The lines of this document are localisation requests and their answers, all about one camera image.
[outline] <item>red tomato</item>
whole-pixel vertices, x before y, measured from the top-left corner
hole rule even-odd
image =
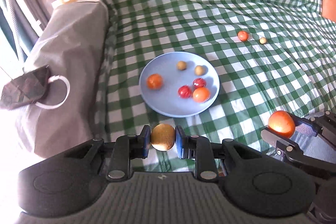
[[[183,85],[178,89],[178,94],[181,98],[189,98],[191,96],[191,89],[187,85]]]
[[[155,73],[153,75],[150,75],[147,78],[147,86],[151,90],[158,90],[162,87],[163,79],[162,76]]]
[[[207,82],[203,78],[197,78],[194,80],[193,84],[194,88],[198,89],[205,87],[207,85]]]
[[[238,33],[238,38],[240,39],[240,41],[246,41],[249,38],[249,34],[245,31],[240,31]]]
[[[268,119],[268,127],[286,138],[292,137],[295,132],[294,120],[283,110],[278,110],[271,115]]]
[[[210,91],[207,88],[198,88],[194,90],[193,99],[197,103],[203,103],[210,99]]]

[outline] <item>screw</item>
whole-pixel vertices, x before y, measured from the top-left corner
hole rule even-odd
[[[217,174],[215,172],[212,172],[212,171],[203,171],[201,173],[201,178],[202,179],[210,180],[210,179],[214,179],[216,177],[217,177]]]
[[[111,179],[121,179],[125,176],[125,173],[121,170],[113,170],[109,172],[109,177]]]

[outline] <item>white cord loop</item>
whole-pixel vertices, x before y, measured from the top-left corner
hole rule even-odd
[[[38,106],[40,108],[43,108],[43,109],[55,109],[55,108],[58,108],[58,107],[60,107],[61,105],[64,104],[64,102],[66,101],[66,99],[68,98],[69,93],[70,93],[70,83],[69,83],[69,80],[67,78],[65,78],[64,76],[55,75],[55,76],[52,76],[48,79],[48,84],[50,84],[52,82],[55,82],[57,80],[63,81],[65,83],[65,85],[67,86],[67,95],[65,96],[64,100],[62,102],[60,102],[59,104],[53,105],[53,106],[49,106],[49,105],[45,105],[45,104],[41,104],[39,102],[36,102],[35,103],[36,106]]]

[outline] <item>orange tomato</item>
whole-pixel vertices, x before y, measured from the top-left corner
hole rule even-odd
[[[271,115],[268,119],[268,127],[286,138],[292,137],[295,131],[292,117],[283,110],[278,110]]]
[[[245,31],[240,31],[238,33],[238,38],[240,39],[240,41],[246,41],[249,38],[249,34]]]
[[[151,90],[158,90],[162,87],[163,79],[162,76],[155,73],[153,75],[150,75],[147,78],[147,86]]]
[[[203,103],[210,99],[210,91],[207,88],[198,88],[194,90],[193,99],[197,103]]]

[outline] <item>light blue plate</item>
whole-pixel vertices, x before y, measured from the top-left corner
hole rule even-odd
[[[186,70],[178,70],[178,61],[187,63]],[[205,74],[197,76],[194,69],[197,65],[204,66]],[[163,78],[163,86],[159,90],[150,90],[146,81],[148,76],[158,73]],[[196,78],[206,80],[206,87],[211,92],[211,97],[204,103],[196,103],[192,97],[182,99],[178,89],[188,85],[193,89]],[[150,61],[143,69],[139,78],[140,92],[146,104],[156,112],[173,118],[184,118],[203,112],[217,98],[219,92],[219,78],[214,67],[204,58],[189,52],[170,52],[162,54]]]

